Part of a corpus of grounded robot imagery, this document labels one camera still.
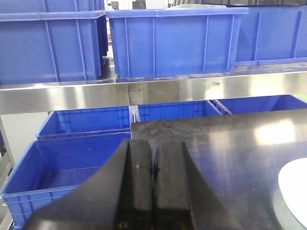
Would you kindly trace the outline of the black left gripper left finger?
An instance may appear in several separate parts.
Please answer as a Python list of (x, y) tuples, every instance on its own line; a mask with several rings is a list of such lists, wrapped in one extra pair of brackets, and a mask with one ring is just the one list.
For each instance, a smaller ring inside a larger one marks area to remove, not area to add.
[(125, 139), (112, 157), (72, 192), (36, 210), (25, 230), (150, 230), (152, 151)]

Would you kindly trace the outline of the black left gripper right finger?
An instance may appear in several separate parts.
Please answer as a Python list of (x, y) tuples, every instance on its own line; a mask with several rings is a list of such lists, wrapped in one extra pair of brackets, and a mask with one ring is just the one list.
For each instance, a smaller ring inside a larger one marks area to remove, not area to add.
[(199, 172), (185, 143), (160, 143), (154, 162), (154, 229), (239, 228), (236, 218)]

